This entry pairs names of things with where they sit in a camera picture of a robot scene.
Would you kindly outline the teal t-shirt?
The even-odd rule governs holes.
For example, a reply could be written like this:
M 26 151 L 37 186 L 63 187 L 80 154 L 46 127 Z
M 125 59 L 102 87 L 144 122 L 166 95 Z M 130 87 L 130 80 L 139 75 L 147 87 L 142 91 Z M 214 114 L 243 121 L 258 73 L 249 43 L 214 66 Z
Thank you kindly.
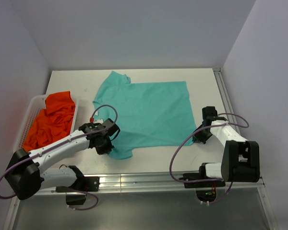
M 136 148 L 178 146 L 196 129 L 185 81 L 132 83 L 112 71 L 93 105 L 99 109 L 95 119 L 117 119 L 120 133 L 109 154 L 117 160 Z

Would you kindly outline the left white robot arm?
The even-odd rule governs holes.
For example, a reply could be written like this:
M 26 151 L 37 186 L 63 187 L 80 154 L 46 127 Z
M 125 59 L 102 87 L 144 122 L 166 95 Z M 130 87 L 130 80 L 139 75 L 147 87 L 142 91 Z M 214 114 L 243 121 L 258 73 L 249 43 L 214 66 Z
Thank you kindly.
M 7 167 L 5 179 L 20 200 L 32 197 L 41 189 L 68 187 L 79 191 L 84 185 L 83 173 L 74 165 L 63 169 L 52 166 L 85 149 L 96 149 L 98 154 L 108 154 L 113 149 L 111 136 L 119 132 L 111 128 L 102 132 L 76 130 L 69 136 L 48 146 L 30 152 L 17 150 Z

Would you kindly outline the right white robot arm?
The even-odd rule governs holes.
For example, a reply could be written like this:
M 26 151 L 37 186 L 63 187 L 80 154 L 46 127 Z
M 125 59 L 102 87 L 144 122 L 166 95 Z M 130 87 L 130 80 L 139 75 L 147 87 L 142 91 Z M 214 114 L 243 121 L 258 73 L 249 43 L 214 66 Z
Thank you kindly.
M 256 183 L 260 179 L 259 144 L 242 137 L 226 119 L 206 119 L 195 130 L 194 143 L 205 144 L 212 136 L 224 147 L 222 161 L 203 163 L 199 184 L 208 187 L 215 179 L 224 182 Z

